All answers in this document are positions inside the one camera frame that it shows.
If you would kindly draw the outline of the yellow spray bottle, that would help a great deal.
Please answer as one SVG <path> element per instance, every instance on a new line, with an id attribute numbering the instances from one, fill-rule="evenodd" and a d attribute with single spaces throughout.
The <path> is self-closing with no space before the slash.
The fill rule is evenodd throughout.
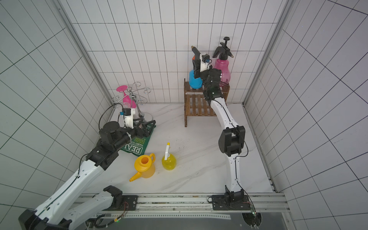
<path id="1" fill-rule="evenodd" d="M 163 168 L 170 171 L 176 167 L 176 158 L 169 152 L 170 143 L 168 142 L 165 149 L 165 154 L 162 158 Z"/>

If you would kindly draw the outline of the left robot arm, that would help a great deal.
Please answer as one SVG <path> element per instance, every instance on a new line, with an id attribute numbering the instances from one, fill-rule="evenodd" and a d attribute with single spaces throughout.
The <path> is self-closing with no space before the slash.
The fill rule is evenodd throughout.
<path id="1" fill-rule="evenodd" d="M 121 127 L 110 121 L 100 129 L 100 139 L 90 153 L 82 156 L 78 170 L 50 198 L 35 210 L 27 209 L 18 218 L 23 230 L 74 230 L 104 210 L 135 209 L 126 201 L 122 191 L 108 186 L 75 208 L 71 206 L 85 189 L 118 157 L 118 152 L 135 137 L 149 137 L 156 124 L 142 118 L 132 126 Z"/>

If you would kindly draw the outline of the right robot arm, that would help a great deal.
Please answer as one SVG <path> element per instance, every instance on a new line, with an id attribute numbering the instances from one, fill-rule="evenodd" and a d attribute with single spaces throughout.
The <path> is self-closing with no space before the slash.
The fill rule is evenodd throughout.
<path id="1" fill-rule="evenodd" d="M 215 112 L 222 127 L 222 133 L 218 140 L 221 153 L 227 158 L 228 176 L 223 195 L 210 197 L 214 210 L 250 210 L 256 213 L 253 202 L 241 186 L 240 158 L 245 143 L 245 128 L 240 126 L 232 117 L 220 88 L 221 70 L 214 69 L 210 65 L 210 57 L 206 53 L 200 53 L 195 47 L 191 47 L 194 78 L 200 78 L 203 84 L 204 99 Z"/>

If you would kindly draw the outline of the blue spray bottle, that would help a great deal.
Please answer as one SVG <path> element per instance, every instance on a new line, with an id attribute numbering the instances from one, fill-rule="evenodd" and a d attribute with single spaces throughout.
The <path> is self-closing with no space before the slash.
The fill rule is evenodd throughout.
<path id="1" fill-rule="evenodd" d="M 199 89 L 202 87 L 202 82 L 203 82 L 202 79 L 200 78 L 202 56 L 201 56 L 201 53 L 198 51 L 198 49 L 195 46 L 192 46 L 191 50 L 194 53 L 194 56 L 192 58 L 193 70 L 190 71 L 190 75 L 189 75 L 189 85 L 193 89 Z"/>

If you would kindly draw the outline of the pink pressure sprayer bottle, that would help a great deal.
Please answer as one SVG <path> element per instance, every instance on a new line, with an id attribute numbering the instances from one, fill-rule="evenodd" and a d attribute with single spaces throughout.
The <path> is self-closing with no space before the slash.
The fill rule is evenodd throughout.
<path id="1" fill-rule="evenodd" d="M 228 58 L 234 58 L 230 48 L 227 46 L 230 38 L 228 36 L 225 36 L 223 40 L 224 42 L 220 42 L 220 46 L 216 48 L 213 54 L 213 58 L 216 58 L 214 68 L 221 70 L 220 86 L 229 85 L 229 82 L 231 80 L 231 72 L 229 70 Z"/>

